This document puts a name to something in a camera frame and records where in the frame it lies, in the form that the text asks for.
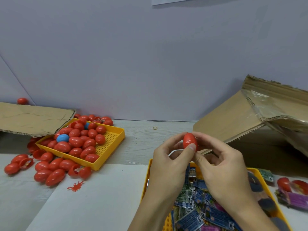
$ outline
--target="blue plastic egg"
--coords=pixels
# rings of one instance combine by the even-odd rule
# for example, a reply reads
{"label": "blue plastic egg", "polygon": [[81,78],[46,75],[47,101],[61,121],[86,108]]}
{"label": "blue plastic egg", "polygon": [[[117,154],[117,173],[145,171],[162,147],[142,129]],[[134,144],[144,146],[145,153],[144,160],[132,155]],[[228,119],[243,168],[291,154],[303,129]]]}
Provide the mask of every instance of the blue plastic egg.
{"label": "blue plastic egg", "polygon": [[59,142],[62,142],[62,141],[68,142],[69,138],[70,138],[70,137],[69,137],[68,135],[63,134],[63,135],[59,135],[59,136],[57,137],[56,141],[57,141],[58,143],[59,143]]}
{"label": "blue plastic egg", "polygon": [[90,123],[87,122],[87,123],[84,125],[84,129],[87,130],[89,125],[90,125]]}

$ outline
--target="white wall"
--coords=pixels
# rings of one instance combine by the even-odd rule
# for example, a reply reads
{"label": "white wall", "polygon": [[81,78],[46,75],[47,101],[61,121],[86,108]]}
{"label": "white wall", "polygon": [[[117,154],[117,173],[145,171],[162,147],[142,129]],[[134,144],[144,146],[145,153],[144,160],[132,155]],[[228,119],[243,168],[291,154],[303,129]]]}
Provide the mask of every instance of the white wall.
{"label": "white wall", "polygon": [[248,73],[308,90],[308,0],[1,0],[0,29],[37,105],[198,120]]}
{"label": "white wall", "polygon": [[0,102],[17,103],[17,99],[25,97],[29,104],[34,104],[31,97],[13,75],[10,68],[0,56]]}

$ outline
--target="finger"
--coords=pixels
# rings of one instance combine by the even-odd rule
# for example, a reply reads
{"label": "finger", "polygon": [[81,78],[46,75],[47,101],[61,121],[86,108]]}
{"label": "finger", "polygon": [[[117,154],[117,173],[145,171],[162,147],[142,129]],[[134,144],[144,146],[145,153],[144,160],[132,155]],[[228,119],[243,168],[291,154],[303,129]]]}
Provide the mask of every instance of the finger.
{"label": "finger", "polygon": [[[173,151],[174,150],[182,150],[182,149],[184,149],[183,142],[179,142],[176,145],[174,145],[174,147],[173,147]],[[197,147],[197,151],[202,151],[204,149],[208,149],[208,148],[203,146],[203,145],[198,145],[198,147]]]}
{"label": "finger", "polygon": [[170,153],[173,150],[174,145],[176,145],[179,141],[183,140],[184,135],[186,135],[187,132],[180,133],[178,135],[174,135],[167,139],[165,142],[163,142],[158,148],[163,149],[166,151],[166,153]]}
{"label": "finger", "polygon": [[194,143],[189,144],[178,156],[176,161],[180,162],[183,167],[187,167],[196,152],[196,147],[197,146]]}
{"label": "finger", "polygon": [[200,132],[192,132],[192,134],[198,138],[200,144],[208,147],[208,149],[212,149],[217,155],[220,155],[223,151],[231,149],[228,144],[209,135]]}
{"label": "finger", "polygon": [[172,152],[172,154],[169,156],[170,159],[174,160],[176,159],[179,155],[181,155],[183,150],[177,150]]}
{"label": "finger", "polygon": [[198,152],[194,154],[192,160],[202,171],[207,171],[211,167],[211,164],[207,161],[207,159],[203,155],[200,155]]}
{"label": "finger", "polygon": [[198,145],[197,147],[197,151],[202,151],[204,149],[208,149],[206,146],[203,146],[203,145]]}
{"label": "finger", "polygon": [[214,164],[214,165],[219,165],[222,162],[221,159],[219,159],[217,156],[215,156],[212,153],[206,154],[204,155],[204,157],[207,159],[209,163]]}
{"label": "finger", "polygon": [[173,151],[174,150],[181,150],[181,149],[184,149],[183,142],[179,142],[176,145],[174,145],[174,147],[173,147]]}

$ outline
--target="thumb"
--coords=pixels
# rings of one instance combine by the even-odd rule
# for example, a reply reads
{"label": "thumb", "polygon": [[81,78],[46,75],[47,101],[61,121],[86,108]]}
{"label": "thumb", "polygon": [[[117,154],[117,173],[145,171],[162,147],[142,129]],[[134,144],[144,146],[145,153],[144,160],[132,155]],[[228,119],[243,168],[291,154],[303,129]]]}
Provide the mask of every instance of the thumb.
{"label": "thumb", "polygon": [[211,167],[211,164],[208,162],[208,160],[198,152],[196,152],[192,159],[196,165],[201,169],[201,171],[208,169]]}
{"label": "thumb", "polygon": [[194,143],[191,143],[182,151],[182,153],[178,156],[177,160],[181,164],[185,165],[185,167],[187,167],[189,162],[191,162],[195,151],[196,145]]}

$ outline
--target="fingernail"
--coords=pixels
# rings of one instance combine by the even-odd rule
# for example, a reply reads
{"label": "fingernail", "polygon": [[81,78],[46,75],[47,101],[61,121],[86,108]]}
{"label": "fingernail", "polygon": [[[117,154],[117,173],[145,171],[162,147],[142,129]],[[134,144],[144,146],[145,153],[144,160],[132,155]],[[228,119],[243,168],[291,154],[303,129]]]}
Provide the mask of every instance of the fingernail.
{"label": "fingernail", "polygon": [[194,143],[189,144],[188,147],[193,151],[196,150],[196,145]]}

